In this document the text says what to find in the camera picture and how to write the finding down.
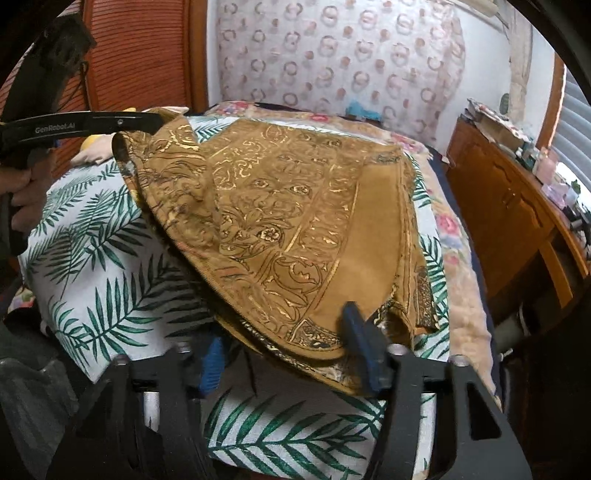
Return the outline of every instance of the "leaf print sheet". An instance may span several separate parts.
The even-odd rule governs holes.
[[[235,120],[193,117],[190,123],[202,142]],[[352,135],[328,125],[277,123]],[[450,329],[444,251],[425,178],[407,154],[417,170],[413,201],[440,326],[416,338],[414,349],[445,361]],[[20,261],[44,320],[94,381],[116,354],[161,355],[213,321],[151,235],[113,160],[73,169],[54,184]],[[210,455],[226,463],[285,478],[356,479],[365,472],[384,410],[384,402],[295,377],[234,343],[220,387],[203,402],[202,422]],[[433,424],[434,399],[424,395],[417,472],[428,466]]]

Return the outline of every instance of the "mattress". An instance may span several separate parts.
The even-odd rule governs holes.
[[[191,117],[190,123],[203,142],[240,117],[403,147],[417,170],[413,201],[439,322],[439,331],[414,339],[414,352],[440,361],[450,354],[467,355],[495,393],[478,262],[445,194],[444,177],[430,164],[438,162],[433,153],[368,124],[246,102],[225,102]],[[204,301],[148,229],[114,160],[73,169],[54,184],[20,262],[43,319],[93,381],[118,353],[132,359],[161,355],[213,322]],[[202,404],[212,457],[283,478],[363,475],[380,430],[383,401],[350,397],[296,377],[237,342],[229,342],[227,353],[221,385]],[[428,469],[434,406],[434,398],[424,395],[417,473]]]

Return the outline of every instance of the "window blind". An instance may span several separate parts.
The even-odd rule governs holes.
[[[579,182],[591,190],[591,106],[568,70],[552,149]]]

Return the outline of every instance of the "bed sheet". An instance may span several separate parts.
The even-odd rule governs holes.
[[[240,102],[226,108],[211,112],[208,119],[191,120],[200,141],[229,124],[231,119],[220,119],[220,113],[236,118],[250,109],[249,115],[256,114],[252,110],[256,107]],[[297,121],[302,128],[402,143],[413,156],[424,180],[423,197],[417,195],[415,201],[431,212],[432,235],[426,238],[432,239],[433,264],[445,265],[444,278],[438,278],[443,285],[439,291],[445,292],[441,296],[447,296],[445,303],[440,302],[440,331],[416,339],[415,350],[442,360],[450,350],[468,355],[493,390],[486,360],[490,348],[481,351],[490,337],[477,301],[467,236],[438,190],[428,151],[422,144],[380,129],[368,130],[364,124],[340,119],[330,123],[330,118],[312,114],[305,114],[308,118],[278,114],[272,113],[275,121]],[[135,359],[159,355],[212,321],[207,307],[195,298],[191,285],[146,227],[112,160],[75,169],[52,187],[21,267],[44,320],[92,380],[116,353]],[[454,293],[457,280],[463,291]],[[454,303],[458,295],[463,299]],[[428,467],[433,437],[434,403],[430,397],[424,401],[417,472]],[[222,385],[203,408],[212,456],[270,475],[324,479],[363,474],[385,404],[336,394],[270,366],[234,344]]]

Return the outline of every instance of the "cable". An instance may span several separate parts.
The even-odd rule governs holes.
[[[86,74],[88,73],[88,69],[89,69],[89,63],[86,60],[83,60],[80,64],[80,68],[82,69],[81,75],[82,78],[80,79],[80,82],[78,82],[78,85],[76,85],[76,88],[74,89],[74,91],[70,94],[70,96],[66,99],[66,101],[64,103],[62,103],[57,111],[61,112],[62,109],[72,101],[72,99],[74,98],[74,95],[76,94],[76,92],[80,89],[80,87],[82,86],[82,83],[84,83],[84,81],[86,80]]]

